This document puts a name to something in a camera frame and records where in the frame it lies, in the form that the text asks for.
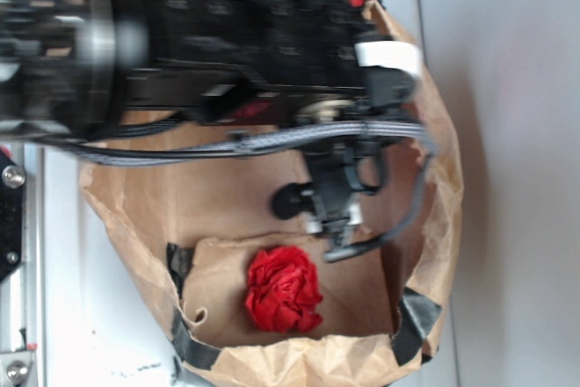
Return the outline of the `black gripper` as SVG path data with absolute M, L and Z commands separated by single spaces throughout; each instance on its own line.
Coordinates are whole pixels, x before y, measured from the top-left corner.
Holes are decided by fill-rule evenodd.
M 411 102 L 421 84 L 421 50 L 414 44 L 394 40 L 368 41 L 354 47 L 362 74 L 363 94 L 312 103 L 298 112 L 300 121 L 379 121 L 415 125 L 404 105 Z M 387 172 L 382 150 L 403 140 L 400 134 L 381 137 L 373 133 L 346 136 L 341 133 L 304 148 L 304 160 L 317 188 L 366 188 L 359 168 L 372 159 L 380 188 Z

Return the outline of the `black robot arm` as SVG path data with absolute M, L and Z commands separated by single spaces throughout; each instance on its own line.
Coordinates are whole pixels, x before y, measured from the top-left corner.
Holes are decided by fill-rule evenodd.
M 1 137 L 143 167 L 421 133 L 364 0 L 1 0 Z

